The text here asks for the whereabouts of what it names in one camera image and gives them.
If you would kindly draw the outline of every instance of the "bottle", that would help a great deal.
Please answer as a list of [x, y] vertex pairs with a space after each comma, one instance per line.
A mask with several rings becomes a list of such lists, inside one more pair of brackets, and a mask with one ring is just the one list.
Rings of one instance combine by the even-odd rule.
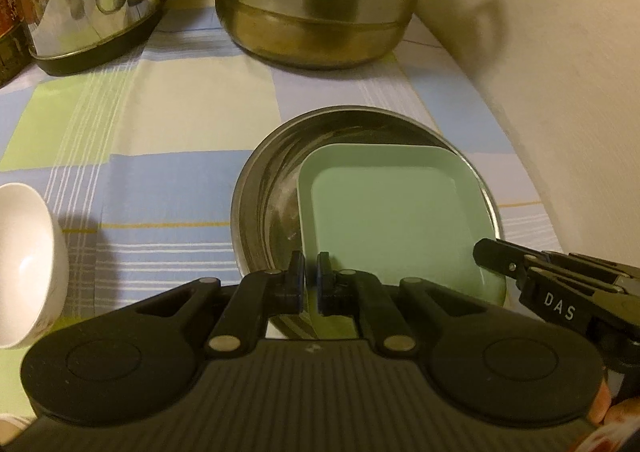
[[18, 0], [0, 0], [0, 87], [30, 61]]

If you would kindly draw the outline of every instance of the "finger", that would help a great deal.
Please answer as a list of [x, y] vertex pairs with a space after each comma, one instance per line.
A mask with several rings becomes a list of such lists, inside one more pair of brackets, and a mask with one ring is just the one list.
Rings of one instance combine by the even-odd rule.
[[587, 414], [587, 419], [593, 424], [599, 424], [605, 418], [610, 406], [611, 391], [609, 390], [607, 382], [603, 379], [600, 384], [600, 390], [598, 390], [596, 398], [593, 400], [593, 404], [591, 405], [589, 414]]
[[620, 422], [630, 416], [640, 416], [640, 398], [630, 398], [611, 407], [607, 411], [604, 423]]
[[22, 432], [22, 429], [14, 424], [0, 419], [0, 445], [6, 445], [14, 439], [18, 434]]

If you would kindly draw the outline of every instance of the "hand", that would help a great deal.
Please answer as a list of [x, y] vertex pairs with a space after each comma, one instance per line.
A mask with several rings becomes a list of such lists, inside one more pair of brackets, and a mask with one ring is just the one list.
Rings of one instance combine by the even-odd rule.
[[603, 380], [587, 419], [598, 425], [620, 422], [632, 416], [640, 416], [640, 398], [632, 398], [611, 406], [611, 392], [607, 382]]

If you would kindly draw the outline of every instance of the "table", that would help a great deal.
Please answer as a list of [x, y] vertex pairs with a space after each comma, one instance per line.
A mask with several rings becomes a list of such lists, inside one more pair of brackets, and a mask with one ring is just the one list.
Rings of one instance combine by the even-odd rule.
[[[243, 164], [281, 123], [337, 104], [393, 110], [440, 132], [484, 177], [508, 240], [560, 249], [510, 141], [417, 18], [382, 60], [321, 73], [248, 56], [213, 5], [169, 1], [144, 48], [64, 78], [31, 66], [0, 89], [0, 185], [28, 183], [58, 219], [70, 260], [66, 317], [204, 275], [238, 282], [229, 212]], [[23, 355], [0, 352], [0, 412], [30, 413]]]

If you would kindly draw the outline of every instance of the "stainless steel bowl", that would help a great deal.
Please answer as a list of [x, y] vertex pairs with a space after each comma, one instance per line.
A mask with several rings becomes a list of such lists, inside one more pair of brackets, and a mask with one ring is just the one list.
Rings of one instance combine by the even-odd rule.
[[302, 249], [296, 183], [302, 161], [329, 143], [434, 145], [457, 154], [474, 171], [495, 236], [502, 236], [498, 209], [471, 163], [439, 134], [391, 111], [365, 106], [318, 109], [281, 125], [244, 165], [231, 204], [231, 238], [242, 275], [286, 269]]

